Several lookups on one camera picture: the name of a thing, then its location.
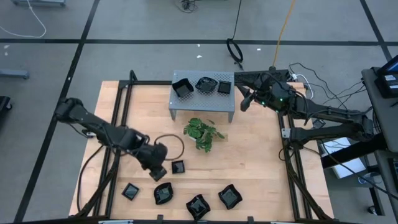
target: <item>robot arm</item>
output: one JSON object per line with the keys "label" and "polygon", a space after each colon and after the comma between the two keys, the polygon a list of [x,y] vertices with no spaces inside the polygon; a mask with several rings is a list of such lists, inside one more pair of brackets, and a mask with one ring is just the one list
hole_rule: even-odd
{"label": "robot arm", "polygon": [[242,83],[254,90],[238,86],[244,96],[241,111],[246,111],[250,103],[268,107],[282,115],[291,115],[293,119],[320,118],[342,123],[340,126],[320,129],[285,128],[282,137],[289,141],[292,147],[299,149],[310,140],[349,137],[358,141],[368,141],[373,137],[373,122],[363,112],[343,110],[323,106],[306,99],[286,82],[278,81],[271,73],[266,72],[257,77],[242,78]]}
{"label": "robot arm", "polygon": [[122,150],[140,163],[141,167],[149,169],[149,175],[160,180],[167,171],[162,163],[167,155],[167,148],[161,144],[149,145],[149,137],[128,127],[115,127],[103,119],[88,112],[83,103],[76,98],[64,99],[55,110],[58,121],[67,124],[80,124],[96,134],[98,141],[105,146]]}

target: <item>table leg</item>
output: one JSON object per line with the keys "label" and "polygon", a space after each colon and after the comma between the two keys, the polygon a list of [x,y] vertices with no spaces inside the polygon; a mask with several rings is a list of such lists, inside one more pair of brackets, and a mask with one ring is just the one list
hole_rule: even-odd
{"label": "table leg", "polygon": [[175,121],[175,115],[177,114],[177,110],[169,109],[170,115],[172,116],[172,120]]}
{"label": "table leg", "polygon": [[228,112],[228,122],[232,122],[232,118],[234,117],[234,112]]}

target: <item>potted plant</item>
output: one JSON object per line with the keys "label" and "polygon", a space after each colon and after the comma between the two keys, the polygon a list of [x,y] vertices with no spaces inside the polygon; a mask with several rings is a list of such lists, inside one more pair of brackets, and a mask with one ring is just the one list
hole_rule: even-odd
{"label": "potted plant", "polygon": [[224,136],[219,133],[215,127],[213,127],[215,123],[209,119],[208,121],[211,123],[211,126],[205,124],[199,118],[192,118],[189,121],[189,124],[184,128],[184,134],[189,135],[196,141],[197,149],[204,149],[205,152],[210,152],[213,137],[218,136],[219,138],[224,139]]}

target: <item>wooden tabletop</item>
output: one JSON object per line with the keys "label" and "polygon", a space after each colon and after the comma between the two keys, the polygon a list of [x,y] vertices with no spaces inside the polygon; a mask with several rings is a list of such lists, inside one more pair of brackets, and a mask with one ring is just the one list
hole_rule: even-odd
{"label": "wooden tabletop", "polygon": [[[302,83],[292,85],[298,91],[305,92]],[[117,87],[118,82],[103,82],[95,109],[95,115],[109,122]],[[165,161],[163,166],[167,169],[167,174],[155,182],[149,176],[149,171],[142,170],[135,158],[122,157],[111,218],[153,220],[158,214],[163,214],[165,220],[193,220],[185,204],[194,196],[202,194],[211,207],[211,212],[203,217],[204,220],[244,221],[248,216],[253,216],[256,221],[293,221],[285,162],[278,159],[282,143],[277,114],[256,103],[252,103],[246,112],[240,111],[239,105],[243,97],[236,90],[236,110],[232,123],[228,123],[227,113],[201,111],[178,111],[176,120],[172,121],[168,105],[170,87],[133,86],[127,125],[148,134],[151,144],[162,134],[179,135],[185,143],[185,153],[181,158],[185,164],[185,173],[173,175],[171,162]],[[207,154],[197,150],[195,143],[183,135],[183,127],[194,117],[214,121],[217,130],[226,136],[224,140],[215,139],[211,152]],[[303,121],[297,120],[295,125],[302,127]],[[181,143],[178,140],[164,138],[161,142],[169,149],[168,158],[180,153]],[[96,139],[88,140],[82,164],[99,146]],[[306,146],[318,150],[315,142],[309,142]],[[305,150],[300,153],[308,191],[325,213],[333,217],[319,155]],[[103,154],[104,149],[85,169],[81,183],[81,206],[98,186]],[[154,189],[164,182],[172,183],[174,197],[164,205],[156,205]],[[121,195],[128,183],[139,188],[133,201]],[[243,198],[232,210],[227,210],[218,197],[218,192],[229,184],[234,184]],[[297,188],[296,191],[301,217],[305,217],[301,194]],[[100,214],[104,213],[107,196],[108,191],[105,190]],[[75,191],[70,214],[76,212]]]}

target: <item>small table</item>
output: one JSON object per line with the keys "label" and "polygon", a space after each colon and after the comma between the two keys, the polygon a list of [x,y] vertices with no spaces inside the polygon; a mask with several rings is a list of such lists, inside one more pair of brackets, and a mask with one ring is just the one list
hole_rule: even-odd
{"label": "small table", "polygon": [[[204,93],[195,88],[195,85],[202,77],[209,77],[219,82],[211,93]],[[189,80],[191,85],[194,86],[194,91],[183,97],[178,97],[173,88],[171,88],[169,110],[173,121],[175,120],[177,110],[190,110],[228,112],[228,121],[232,122],[235,112],[235,82],[233,72],[174,71],[173,83],[176,83],[183,78],[187,78]],[[220,81],[231,83],[231,91],[229,94],[217,92]]]}

